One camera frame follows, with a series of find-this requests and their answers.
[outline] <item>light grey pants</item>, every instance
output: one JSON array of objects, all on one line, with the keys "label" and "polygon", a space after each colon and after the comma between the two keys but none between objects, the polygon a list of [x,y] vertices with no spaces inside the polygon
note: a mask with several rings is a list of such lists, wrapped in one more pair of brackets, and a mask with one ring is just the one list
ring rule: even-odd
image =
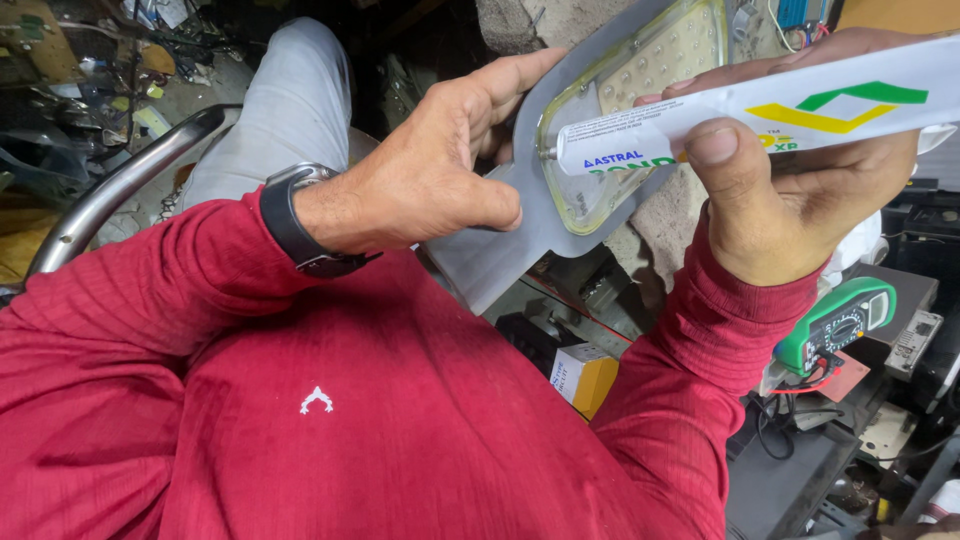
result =
[{"label": "light grey pants", "polygon": [[347,54],[323,24],[299,18],[278,30],[253,76],[236,125],[197,163],[177,212],[240,199],[301,161],[347,170]]}]

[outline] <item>black wristwatch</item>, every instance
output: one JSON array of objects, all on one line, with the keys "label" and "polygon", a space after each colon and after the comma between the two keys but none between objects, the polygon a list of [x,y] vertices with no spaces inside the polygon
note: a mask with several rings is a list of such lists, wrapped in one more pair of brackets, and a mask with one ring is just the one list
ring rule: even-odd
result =
[{"label": "black wristwatch", "polygon": [[341,255],[331,253],[313,239],[294,212],[293,194],[308,185],[329,180],[339,172],[318,163],[303,162],[283,169],[267,179],[260,193],[260,214],[267,231],[297,269],[316,278],[339,278],[383,255]]}]

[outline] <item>person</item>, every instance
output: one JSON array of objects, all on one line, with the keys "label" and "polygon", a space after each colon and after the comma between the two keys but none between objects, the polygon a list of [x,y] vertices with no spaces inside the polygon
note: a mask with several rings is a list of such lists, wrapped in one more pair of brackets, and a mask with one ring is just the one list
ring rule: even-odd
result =
[{"label": "person", "polygon": [[[839,32],[663,96],[921,38]],[[917,134],[772,166],[734,120],[691,131],[709,202],[657,326],[587,425],[406,249],[523,226],[516,192],[473,162],[509,156],[492,128],[563,55],[432,86],[367,158],[296,191],[320,246],[385,252],[316,278],[268,231],[259,185],[302,160],[346,168],[346,57],[319,23],[280,30],[184,212],[30,278],[0,311],[0,535],[722,537],[737,398],[836,244],[903,188]]]}]

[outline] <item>led lens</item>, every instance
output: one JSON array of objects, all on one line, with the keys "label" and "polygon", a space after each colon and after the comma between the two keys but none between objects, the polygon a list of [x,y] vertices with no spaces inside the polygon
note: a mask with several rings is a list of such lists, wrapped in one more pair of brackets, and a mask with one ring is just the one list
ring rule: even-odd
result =
[{"label": "led lens", "polygon": [[[607,51],[543,112],[539,150],[556,146],[560,128],[625,110],[637,96],[663,91],[723,65],[727,28],[722,0],[680,0]],[[555,160],[543,173],[566,228],[590,234],[646,180],[653,169],[568,176]]]}]

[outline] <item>chrome pipe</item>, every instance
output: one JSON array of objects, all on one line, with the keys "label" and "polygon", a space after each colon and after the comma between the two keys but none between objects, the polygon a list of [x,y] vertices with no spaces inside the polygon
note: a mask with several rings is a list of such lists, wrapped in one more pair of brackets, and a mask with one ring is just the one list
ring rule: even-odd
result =
[{"label": "chrome pipe", "polygon": [[43,239],[27,276],[53,272],[82,253],[124,202],[177,158],[235,124],[241,109],[215,105],[197,112],[91,187]]}]

